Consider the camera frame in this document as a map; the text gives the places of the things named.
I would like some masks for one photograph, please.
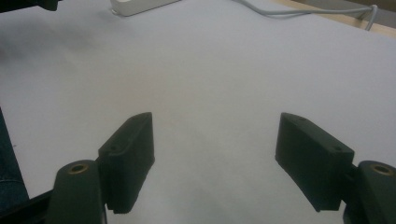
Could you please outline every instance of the white power strip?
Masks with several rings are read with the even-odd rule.
[[[113,13],[121,16],[132,16],[177,1],[180,0],[110,0]]]

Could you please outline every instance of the brass insert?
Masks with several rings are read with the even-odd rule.
[[[78,175],[88,170],[88,167],[89,165],[84,163],[76,164],[72,166],[72,168],[70,168],[70,170],[67,173],[69,173],[70,175]]]
[[[374,171],[381,175],[394,175],[394,172],[388,168],[387,166],[380,165],[380,164],[373,164],[370,166]]]

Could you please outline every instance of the white table surface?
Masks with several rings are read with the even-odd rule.
[[[0,106],[31,197],[146,111],[156,162],[133,212],[109,223],[342,223],[341,211],[317,214],[277,165],[281,112],[352,147],[355,164],[396,166],[394,39],[231,0],[130,18],[105,0],[59,5],[0,14]]]

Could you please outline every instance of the black object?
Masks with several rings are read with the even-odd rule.
[[[396,224],[396,169],[352,164],[354,151],[308,119],[282,113],[276,160],[319,212],[346,203],[344,222]]]
[[[0,216],[0,223],[106,223],[134,206],[154,163],[152,116],[128,119],[99,149],[96,161],[75,161],[58,171],[53,191]]]
[[[61,0],[0,0],[0,13],[26,7],[42,7],[49,11],[56,11],[58,1]]]
[[[29,200],[0,108],[0,213]]]

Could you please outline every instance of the white cable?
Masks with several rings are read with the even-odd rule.
[[[246,0],[233,0],[237,3],[244,5],[252,9],[253,11],[263,15],[263,16],[285,16],[285,15],[304,15],[304,14],[352,14],[352,13],[363,13],[364,15],[367,12],[371,12],[371,19],[368,21],[365,30],[369,31],[373,26],[374,19],[376,16],[376,12],[378,7],[376,5],[372,5],[369,7],[361,7],[356,9],[347,9],[347,10],[282,10],[282,11],[267,11],[263,9],[259,9],[253,5],[251,5]]]

